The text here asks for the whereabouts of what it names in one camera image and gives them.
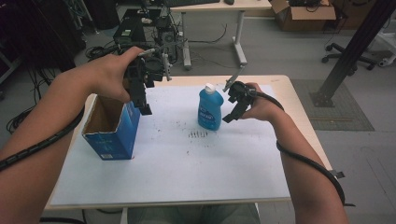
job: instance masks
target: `bottle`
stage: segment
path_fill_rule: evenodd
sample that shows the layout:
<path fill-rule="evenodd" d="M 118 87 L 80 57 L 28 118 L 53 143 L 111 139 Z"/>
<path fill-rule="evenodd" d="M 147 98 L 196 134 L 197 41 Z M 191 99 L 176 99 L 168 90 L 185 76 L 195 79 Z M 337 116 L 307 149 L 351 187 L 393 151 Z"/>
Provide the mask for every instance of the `bottle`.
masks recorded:
<path fill-rule="evenodd" d="M 205 88 L 199 93 L 198 123 L 202 127 L 216 131 L 221 124 L 221 105 L 224 100 L 216 87 L 206 83 Z"/>

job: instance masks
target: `white bottle cap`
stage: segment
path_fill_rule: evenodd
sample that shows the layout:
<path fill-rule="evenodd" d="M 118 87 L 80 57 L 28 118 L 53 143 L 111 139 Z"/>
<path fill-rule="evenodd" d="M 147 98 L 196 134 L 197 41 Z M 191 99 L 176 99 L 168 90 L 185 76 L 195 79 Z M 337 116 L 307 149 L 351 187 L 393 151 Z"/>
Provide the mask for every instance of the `white bottle cap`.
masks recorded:
<path fill-rule="evenodd" d="M 205 91 L 207 94 L 213 94 L 216 91 L 216 87 L 210 83 L 206 83 L 205 85 Z"/>

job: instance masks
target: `office chair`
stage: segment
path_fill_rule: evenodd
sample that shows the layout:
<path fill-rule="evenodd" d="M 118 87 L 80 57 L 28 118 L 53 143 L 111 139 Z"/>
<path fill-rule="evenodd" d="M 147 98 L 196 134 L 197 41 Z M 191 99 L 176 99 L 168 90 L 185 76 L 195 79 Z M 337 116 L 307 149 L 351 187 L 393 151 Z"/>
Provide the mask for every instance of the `office chair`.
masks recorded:
<path fill-rule="evenodd" d="M 339 57 L 341 57 L 342 53 L 345 50 L 343 47 L 341 47 L 341 46 L 339 46 L 339 45 L 337 45 L 335 43 L 331 43 L 330 45 L 326 46 L 326 51 L 331 51 L 332 49 L 337 49 L 338 51 L 340 51 L 340 53 L 328 54 L 328 55 L 324 56 L 322 58 L 322 60 L 321 60 L 323 63 L 327 63 L 330 58 L 339 58 Z M 375 61 L 373 59 L 369 59 L 369 58 L 363 57 L 363 56 L 359 57 L 359 61 L 369 64 L 366 67 L 367 70 L 373 70 L 373 68 L 377 64 L 377 61 Z M 355 74 L 356 70 L 358 70 L 358 66 L 356 64 L 354 64 L 352 69 L 351 69 L 351 71 L 350 71 L 350 73 L 348 75 L 352 76 L 353 74 Z"/>

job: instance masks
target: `person's leg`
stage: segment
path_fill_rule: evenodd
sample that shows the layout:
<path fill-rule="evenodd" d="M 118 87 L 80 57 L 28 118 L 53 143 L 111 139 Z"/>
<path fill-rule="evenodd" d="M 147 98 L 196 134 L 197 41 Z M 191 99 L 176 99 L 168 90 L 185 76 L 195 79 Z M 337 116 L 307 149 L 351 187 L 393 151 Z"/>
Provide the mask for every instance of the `person's leg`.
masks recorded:
<path fill-rule="evenodd" d="M 184 224 L 177 207 L 136 207 L 128 209 L 128 224 Z"/>
<path fill-rule="evenodd" d="M 260 224 L 254 203 L 209 205 L 203 209 L 202 224 Z"/>

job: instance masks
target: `open cardboard box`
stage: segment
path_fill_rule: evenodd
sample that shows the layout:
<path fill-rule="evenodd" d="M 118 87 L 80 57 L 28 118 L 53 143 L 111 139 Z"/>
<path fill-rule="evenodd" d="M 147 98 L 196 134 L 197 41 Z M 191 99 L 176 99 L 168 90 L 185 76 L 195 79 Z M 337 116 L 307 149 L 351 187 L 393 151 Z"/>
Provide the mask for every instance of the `open cardboard box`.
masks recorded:
<path fill-rule="evenodd" d="M 276 22 L 283 31 L 321 31 L 326 20 L 335 20 L 334 7 L 322 0 L 321 7 L 291 7 L 286 0 L 270 1 Z"/>
<path fill-rule="evenodd" d="M 132 102 L 96 96 L 82 136 L 102 160 L 130 160 L 139 119 Z"/>

